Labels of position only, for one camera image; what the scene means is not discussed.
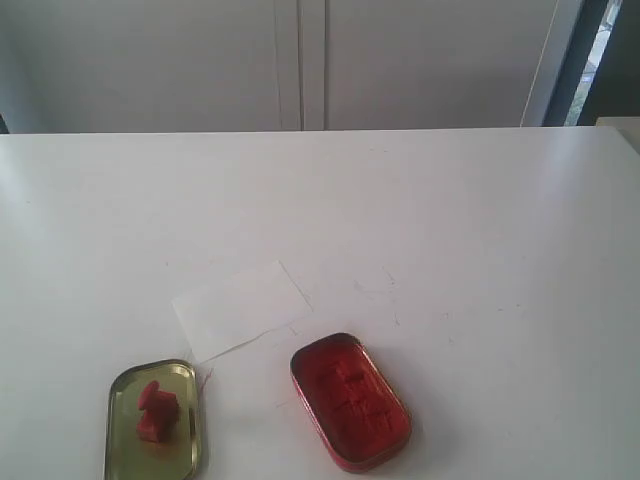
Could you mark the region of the red stamp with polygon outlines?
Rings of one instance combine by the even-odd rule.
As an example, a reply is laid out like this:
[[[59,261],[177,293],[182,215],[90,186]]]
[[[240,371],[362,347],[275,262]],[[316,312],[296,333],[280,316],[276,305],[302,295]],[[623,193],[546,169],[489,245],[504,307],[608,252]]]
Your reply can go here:
[[[142,412],[136,426],[138,437],[147,442],[166,442],[179,418],[176,394],[161,390],[159,382],[153,380],[141,392],[138,409]]]

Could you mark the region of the red ink pad tin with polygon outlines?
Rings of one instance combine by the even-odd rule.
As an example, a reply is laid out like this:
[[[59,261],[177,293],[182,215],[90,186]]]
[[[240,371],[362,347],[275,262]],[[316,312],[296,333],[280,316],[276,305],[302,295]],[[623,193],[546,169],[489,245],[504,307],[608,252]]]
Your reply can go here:
[[[371,470],[408,443],[409,411],[356,336],[338,332],[298,349],[290,374],[329,456],[342,470]]]

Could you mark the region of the white paper sheet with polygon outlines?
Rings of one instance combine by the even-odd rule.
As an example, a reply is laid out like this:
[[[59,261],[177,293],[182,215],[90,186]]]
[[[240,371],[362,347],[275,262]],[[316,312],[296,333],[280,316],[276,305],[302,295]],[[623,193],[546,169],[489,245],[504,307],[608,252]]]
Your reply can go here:
[[[199,363],[312,312],[279,260],[198,287],[172,305]]]

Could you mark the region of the gold tin lid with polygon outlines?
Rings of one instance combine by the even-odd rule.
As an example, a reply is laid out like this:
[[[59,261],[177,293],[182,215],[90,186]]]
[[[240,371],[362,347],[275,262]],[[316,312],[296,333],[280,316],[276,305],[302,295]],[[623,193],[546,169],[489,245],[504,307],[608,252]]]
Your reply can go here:
[[[160,389],[176,394],[179,418],[164,443],[143,441],[136,426],[142,412],[138,398],[156,380]],[[199,388],[195,368],[169,359],[125,370],[108,397],[104,477],[106,479],[191,479],[202,459]]]

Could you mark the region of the white cabinet doors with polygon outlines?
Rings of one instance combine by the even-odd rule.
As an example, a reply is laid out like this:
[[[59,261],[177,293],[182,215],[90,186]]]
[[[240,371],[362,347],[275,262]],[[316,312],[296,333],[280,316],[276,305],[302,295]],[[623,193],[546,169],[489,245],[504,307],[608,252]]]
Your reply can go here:
[[[542,123],[577,1],[5,1],[53,133]]]

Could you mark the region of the dark window frame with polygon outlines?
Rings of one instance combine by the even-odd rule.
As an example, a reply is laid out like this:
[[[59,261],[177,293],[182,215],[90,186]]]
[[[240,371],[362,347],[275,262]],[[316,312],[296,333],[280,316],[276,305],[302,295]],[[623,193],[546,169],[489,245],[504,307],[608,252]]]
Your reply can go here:
[[[583,1],[543,125],[639,115],[639,3]]]

